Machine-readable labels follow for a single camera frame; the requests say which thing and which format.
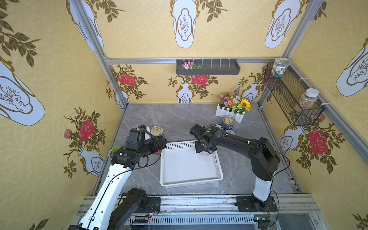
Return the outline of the blue labelled tin can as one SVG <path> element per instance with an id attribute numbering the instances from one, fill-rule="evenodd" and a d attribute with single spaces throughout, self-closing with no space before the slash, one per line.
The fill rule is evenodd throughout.
<path id="1" fill-rule="evenodd" d="M 161 127 L 161 126 L 152 127 L 152 129 L 150 130 L 150 133 L 155 137 L 165 138 L 165 132 L 164 132 L 163 127 Z"/>

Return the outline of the white plastic basket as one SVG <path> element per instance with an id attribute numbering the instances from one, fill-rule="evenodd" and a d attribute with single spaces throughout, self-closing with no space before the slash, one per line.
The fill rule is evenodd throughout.
<path id="1" fill-rule="evenodd" d="M 182 187 L 216 183 L 223 179 L 218 153 L 196 153 L 195 141 L 167 143 L 160 159 L 162 187 Z"/>

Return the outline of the pink small can front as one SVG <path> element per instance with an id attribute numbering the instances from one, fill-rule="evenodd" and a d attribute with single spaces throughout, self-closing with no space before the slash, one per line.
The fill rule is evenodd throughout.
<path id="1" fill-rule="evenodd" d="M 210 156 L 211 155 L 210 153 L 208 153 L 206 151 L 202 151 L 199 154 L 202 155 L 202 156 Z"/>

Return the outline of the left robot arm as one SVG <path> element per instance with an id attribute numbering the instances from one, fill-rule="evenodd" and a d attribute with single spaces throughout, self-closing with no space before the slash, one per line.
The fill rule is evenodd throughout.
<path id="1" fill-rule="evenodd" d="M 155 137 L 145 125 L 133 128 L 129 132 L 124 147 L 114 152 L 103 185 L 93 204 L 77 225 L 71 230 L 118 230 L 136 211 L 147 206 L 147 193 L 141 189 L 131 189 L 120 205 L 116 205 L 121 190 L 135 169 L 141 169 L 142 158 L 160 152 L 166 148 L 167 140 L 163 136 Z"/>

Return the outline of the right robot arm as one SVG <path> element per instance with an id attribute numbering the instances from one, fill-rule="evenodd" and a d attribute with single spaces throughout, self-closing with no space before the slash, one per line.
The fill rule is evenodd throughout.
<path id="1" fill-rule="evenodd" d="M 247 139 L 211 126 L 194 125 L 190 134 L 196 138 L 196 153 L 214 153 L 217 147 L 235 151 L 250 159 L 252 172 L 256 176 L 251 196 L 236 197 L 235 206 L 240 212 L 279 211 L 278 200 L 271 196 L 271 186 L 280 163 L 279 153 L 266 138 Z"/>

